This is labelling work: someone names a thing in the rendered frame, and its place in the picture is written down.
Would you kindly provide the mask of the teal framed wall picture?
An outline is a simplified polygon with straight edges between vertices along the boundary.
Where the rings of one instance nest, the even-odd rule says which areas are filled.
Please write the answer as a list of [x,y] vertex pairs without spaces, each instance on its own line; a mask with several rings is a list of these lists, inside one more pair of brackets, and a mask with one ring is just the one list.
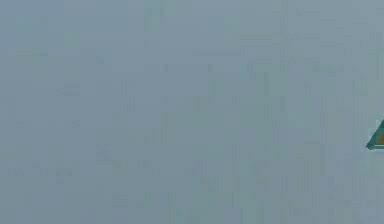
[[371,139],[366,144],[368,150],[384,149],[384,120],[380,123]]

